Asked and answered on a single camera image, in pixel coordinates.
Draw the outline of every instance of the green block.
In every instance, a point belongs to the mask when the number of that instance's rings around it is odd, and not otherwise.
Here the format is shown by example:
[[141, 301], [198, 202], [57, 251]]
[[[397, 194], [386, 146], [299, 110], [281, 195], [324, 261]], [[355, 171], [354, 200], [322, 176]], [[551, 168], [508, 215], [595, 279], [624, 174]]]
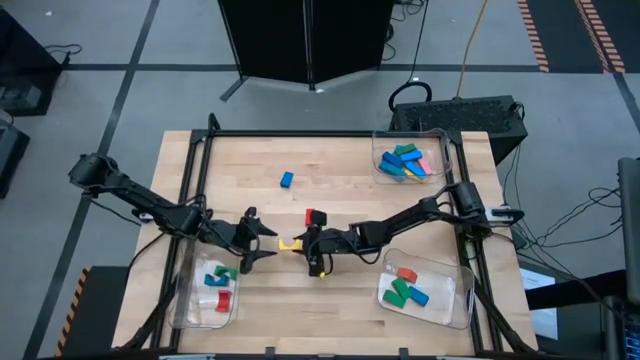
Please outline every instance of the green block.
[[393, 285], [393, 288], [396, 289], [400, 297], [402, 297], [404, 300], [407, 300], [411, 297], [411, 291], [409, 291], [407, 282], [404, 281], [404, 279], [397, 278], [393, 280], [393, 282], [391, 282], [391, 285]]
[[387, 290], [384, 292], [382, 296], [382, 300], [388, 302], [389, 304], [395, 305], [402, 309], [404, 304], [407, 302], [406, 299], [403, 299], [400, 295], [393, 292], [393, 290]]
[[237, 269], [230, 268], [227, 266], [218, 265], [216, 266], [216, 269], [213, 271], [213, 275], [215, 276], [222, 276], [227, 273], [229, 274], [229, 277], [231, 278], [231, 280], [235, 280], [236, 277], [238, 276]]
[[410, 153], [414, 150], [418, 150], [418, 148], [416, 148], [416, 146], [413, 144], [397, 145], [396, 150], [393, 153], [396, 154], [397, 156], [400, 156], [402, 154]]

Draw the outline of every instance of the yellow and black hazard tape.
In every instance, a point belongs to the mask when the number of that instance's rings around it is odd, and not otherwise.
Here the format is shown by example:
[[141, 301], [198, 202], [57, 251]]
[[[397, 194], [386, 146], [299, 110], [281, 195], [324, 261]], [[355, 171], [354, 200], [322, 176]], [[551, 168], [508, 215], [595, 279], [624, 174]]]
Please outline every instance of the yellow and black hazard tape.
[[[624, 62], [622, 61], [620, 54], [618, 54], [618, 49], [616, 49], [616, 46], [613, 44], [613, 41], [611, 40], [611, 37], [607, 32], [607, 28], [600, 19], [595, 6], [593, 6], [593, 2], [591, 0], [574, 1], [576, 2], [580, 14], [582, 15], [582, 20], [585, 22], [587, 32], [589, 33], [589, 36], [591, 36], [591, 41], [594, 43], [594, 47], [596, 48], [596, 52], [598, 52], [598, 56], [600, 57], [601, 61], [604, 59], [604, 54], [602, 52], [600, 44], [596, 40], [596, 37], [598, 38], [598, 40], [600, 40], [600, 43], [602, 43], [604, 52], [607, 54], [607, 57], [609, 58], [609, 61], [613, 65], [615, 71], [624, 73]], [[610, 72], [611, 70], [609, 69], [609, 64], [606, 60], [604, 60], [604, 63], [604, 71]]]
[[518, 0], [518, 7], [520, 8], [520, 14], [524, 21], [524, 27], [527, 29], [527, 35], [529, 35], [529, 40], [531, 41], [531, 46], [533, 47], [538, 67], [540, 68], [540, 71], [549, 72], [549, 61], [547, 60], [547, 55], [544, 53], [540, 37], [538, 36], [538, 31], [536, 30], [536, 25], [533, 23], [533, 18], [529, 12], [527, 0]]
[[62, 351], [64, 350], [64, 345], [67, 342], [67, 337], [69, 336], [69, 332], [71, 331], [71, 324], [73, 322], [74, 316], [76, 315], [76, 310], [78, 309], [78, 303], [80, 302], [80, 296], [82, 295], [82, 290], [84, 289], [84, 285], [87, 282], [87, 276], [89, 275], [89, 271], [91, 271], [91, 266], [82, 269], [82, 274], [80, 274], [80, 278], [78, 279], [78, 285], [76, 285], [76, 291], [73, 293], [73, 299], [71, 299], [71, 307], [69, 308], [69, 313], [67, 314], [67, 317], [64, 319], [64, 326], [62, 327], [62, 333], [58, 338], [55, 357], [62, 356]]

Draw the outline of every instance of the yellow block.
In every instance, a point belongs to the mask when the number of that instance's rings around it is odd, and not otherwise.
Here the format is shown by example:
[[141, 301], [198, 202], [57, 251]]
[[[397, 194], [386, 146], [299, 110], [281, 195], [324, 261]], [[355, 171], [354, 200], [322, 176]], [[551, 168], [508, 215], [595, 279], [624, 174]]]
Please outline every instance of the yellow block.
[[415, 182], [422, 182], [422, 179], [420, 179], [419, 177], [417, 177], [414, 173], [412, 173], [411, 171], [409, 171], [409, 169], [403, 169], [404, 173], [407, 174], [407, 177]]
[[284, 239], [280, 238], [278, 239], [278, 248], [280, 248], [280, 250], [286, 251], [286, 250], [302, 250], [302, 240], [300, 239], [293, 239], [293, 245], [288, 246], [284, 243]]

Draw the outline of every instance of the pink block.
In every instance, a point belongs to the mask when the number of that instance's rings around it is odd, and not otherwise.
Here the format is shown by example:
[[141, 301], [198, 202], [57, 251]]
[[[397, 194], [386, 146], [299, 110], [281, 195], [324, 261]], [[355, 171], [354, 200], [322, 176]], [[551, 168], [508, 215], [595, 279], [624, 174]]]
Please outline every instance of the pink block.
[[418, 165], [420, 165], [420, 167], [422, 168], [422, 170], [424, 170], [424, 172], [427, 173], [427, 175], [431, 175], [433, 174], [433, 170], [431, 170], [431, 167], [429, 166], [429, 164], [427, 163], [427, 159], [425, 159], [424, 157], [422, 157], [419, 160], [416, 160], [418, 162]]

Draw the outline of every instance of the white paper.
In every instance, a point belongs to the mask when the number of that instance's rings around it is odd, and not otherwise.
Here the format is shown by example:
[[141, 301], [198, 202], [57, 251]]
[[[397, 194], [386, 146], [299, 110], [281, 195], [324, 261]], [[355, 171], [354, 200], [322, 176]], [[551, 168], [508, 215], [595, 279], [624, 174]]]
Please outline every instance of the white paper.
[[[520, 269], [520, 276], [525, 290], [541, 286], [553, 285], [556, 279], [551, 276]], [[542, 309], [531, 312], [533, 330], [537, 335], [558, 340], [558, 313], [556, 309]]]

